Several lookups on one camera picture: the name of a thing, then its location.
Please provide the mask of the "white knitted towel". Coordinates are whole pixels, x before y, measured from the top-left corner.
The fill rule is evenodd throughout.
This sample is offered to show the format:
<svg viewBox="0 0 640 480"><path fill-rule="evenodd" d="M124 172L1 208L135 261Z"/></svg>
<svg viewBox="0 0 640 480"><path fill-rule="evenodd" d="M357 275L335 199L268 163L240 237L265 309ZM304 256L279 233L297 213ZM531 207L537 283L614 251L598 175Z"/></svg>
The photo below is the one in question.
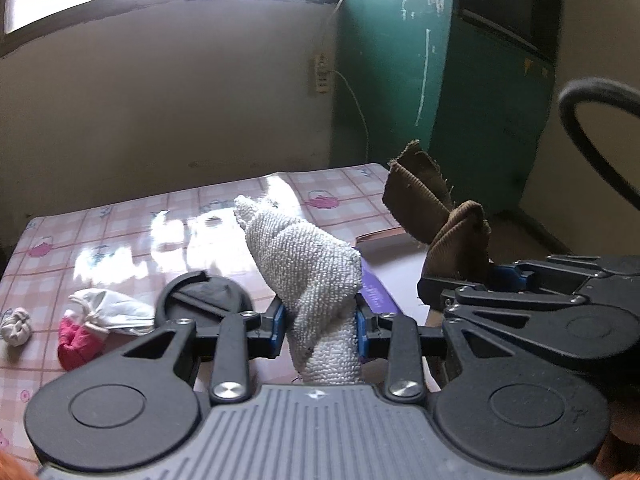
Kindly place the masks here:
<svg viewBox="0 0 640 480"><path fill-rule="evenodd" d="M248 251L285 306L288 348L302 382L361 382L355 320L360 253L266 200L240 195L234 203Z"/></svg>

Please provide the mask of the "brown corduroy cloth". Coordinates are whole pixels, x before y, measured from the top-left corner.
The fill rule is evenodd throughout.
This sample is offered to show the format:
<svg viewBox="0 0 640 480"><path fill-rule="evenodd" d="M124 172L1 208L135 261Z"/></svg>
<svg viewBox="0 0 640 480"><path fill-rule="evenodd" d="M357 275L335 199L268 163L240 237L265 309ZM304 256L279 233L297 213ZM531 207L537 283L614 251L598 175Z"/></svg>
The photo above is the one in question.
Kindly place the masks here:
<svg viewBox="0 0 640 480"><path fill-rule="evenodd" d="M490 226L480 203L455 204L442 170L418 140L388 163L382 202L427 246L422 275L479 283L489 273Z"/></svg>

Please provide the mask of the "purple wipes pack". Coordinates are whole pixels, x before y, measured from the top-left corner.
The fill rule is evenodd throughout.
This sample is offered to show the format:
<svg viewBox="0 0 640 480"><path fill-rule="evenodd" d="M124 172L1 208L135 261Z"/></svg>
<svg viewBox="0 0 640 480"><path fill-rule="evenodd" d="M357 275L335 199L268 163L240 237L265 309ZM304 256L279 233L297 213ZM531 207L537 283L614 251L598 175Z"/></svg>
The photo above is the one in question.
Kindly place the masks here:
<svg viewBox="0 0 640 480"><path fill-rule="evenodd" d="M365 258L361 259L362 286L360 296L375 314L398 314L400 309L392 295L374 274Z"/></svg>

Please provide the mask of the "black lidded travel cup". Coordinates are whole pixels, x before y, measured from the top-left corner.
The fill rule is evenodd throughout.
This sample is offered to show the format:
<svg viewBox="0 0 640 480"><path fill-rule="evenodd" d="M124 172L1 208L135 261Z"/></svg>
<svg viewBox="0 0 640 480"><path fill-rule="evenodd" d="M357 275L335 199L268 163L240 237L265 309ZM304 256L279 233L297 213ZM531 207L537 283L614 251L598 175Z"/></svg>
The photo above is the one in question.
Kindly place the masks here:
<svg viewBox="0 0 640 480"><path fill-rule="evenodd" d="M237 282L206 271L181 274L160 292L155 303L156 327L190 318L198 328L217 326L228 315L253 311L253 301Z"/></svg>

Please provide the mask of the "cardboard box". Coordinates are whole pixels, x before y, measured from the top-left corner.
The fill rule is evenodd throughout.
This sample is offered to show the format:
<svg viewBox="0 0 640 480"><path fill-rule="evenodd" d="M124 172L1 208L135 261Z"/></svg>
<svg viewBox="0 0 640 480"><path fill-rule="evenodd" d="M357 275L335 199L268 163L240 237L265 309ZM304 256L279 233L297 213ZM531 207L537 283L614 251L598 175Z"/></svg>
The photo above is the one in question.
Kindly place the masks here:
<svg viewBox="0 0 640 480"><path fill-rule="evenodd" d="M419 325L442 324L442 315L419 298L418 281L426 255L426 247L403 228L389 228L357 237L360 251L373 274L395 301L397 309L411 316Z"/></svg>

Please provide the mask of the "pink small sock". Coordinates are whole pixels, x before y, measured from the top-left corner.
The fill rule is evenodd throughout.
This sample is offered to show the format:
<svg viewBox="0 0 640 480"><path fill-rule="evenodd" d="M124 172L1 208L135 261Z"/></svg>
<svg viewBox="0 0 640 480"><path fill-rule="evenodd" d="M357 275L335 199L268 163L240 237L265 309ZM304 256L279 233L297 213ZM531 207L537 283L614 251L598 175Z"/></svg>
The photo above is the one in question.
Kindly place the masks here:
<svg viewBox="0 0 640 480"><path fill-rule="evenodd" d="M63 370L76 370L99 356L105 347L108 330L87 321L67 309L58 324L58 362Z"/></svg>

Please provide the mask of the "pink checkered tablecloth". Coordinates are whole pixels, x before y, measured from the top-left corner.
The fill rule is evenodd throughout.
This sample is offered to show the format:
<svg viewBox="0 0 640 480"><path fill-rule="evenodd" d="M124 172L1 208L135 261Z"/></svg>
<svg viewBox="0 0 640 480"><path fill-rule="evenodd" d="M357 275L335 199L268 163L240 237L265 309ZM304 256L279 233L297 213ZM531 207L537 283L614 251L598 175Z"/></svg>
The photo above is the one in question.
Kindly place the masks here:
<svg viewBox="0 0 640 480"><path fill-rule="evenodd" d="M356 245L360 235L398 228L382 202L386 177L378 164L277 172L29 222L1 278L2 314L23 308L32 323L27 344L1 349L2 450L37 469L23 415L38 389L61 375L58 323L73 292L106 288L152 304L177 276L205 270L238 282L265 310L273 293L235 221L235 199L267 197Z"/></svg>

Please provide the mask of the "green door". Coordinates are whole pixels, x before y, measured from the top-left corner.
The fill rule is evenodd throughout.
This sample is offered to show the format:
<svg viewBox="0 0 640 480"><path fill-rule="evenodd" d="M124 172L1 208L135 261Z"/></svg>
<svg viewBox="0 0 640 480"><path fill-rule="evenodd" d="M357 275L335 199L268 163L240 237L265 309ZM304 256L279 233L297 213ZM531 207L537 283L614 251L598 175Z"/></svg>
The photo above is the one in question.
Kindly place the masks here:
<svg viewBox="0 0 640 480"><path fill-rule="evenodd" d="M521 201L547 125L562 0L344 0L335 166L384 164L413 140L458 202Z"/></svg>

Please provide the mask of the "white drawstring cloth bag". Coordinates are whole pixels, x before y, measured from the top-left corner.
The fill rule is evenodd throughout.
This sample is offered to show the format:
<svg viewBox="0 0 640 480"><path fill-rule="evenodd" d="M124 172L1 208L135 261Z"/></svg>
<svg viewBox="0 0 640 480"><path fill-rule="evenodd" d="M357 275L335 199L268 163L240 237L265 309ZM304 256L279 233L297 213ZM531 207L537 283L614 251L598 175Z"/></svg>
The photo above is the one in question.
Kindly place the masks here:
<svg viewBox="0 0 640 480"><path fill-rule="evenodd" d="M122 292L86 288L73 292L68 300L72 307L65 314L98 332L143 336L154 330L155 308Z"/></svg>

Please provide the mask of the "wall power socket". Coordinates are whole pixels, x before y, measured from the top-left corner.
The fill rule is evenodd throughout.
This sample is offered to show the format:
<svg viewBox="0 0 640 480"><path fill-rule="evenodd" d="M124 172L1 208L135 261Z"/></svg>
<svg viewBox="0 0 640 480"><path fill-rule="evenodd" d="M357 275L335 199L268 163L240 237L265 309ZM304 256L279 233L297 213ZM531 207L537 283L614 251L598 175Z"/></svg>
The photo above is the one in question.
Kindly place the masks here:
<svg viewBox="0 0 640 480"><path fill-rule="evenodd" d="M323 53L317 53L314 56L314 91L318 94L326 94L331 87L332 67L329 59Z"/></svg>

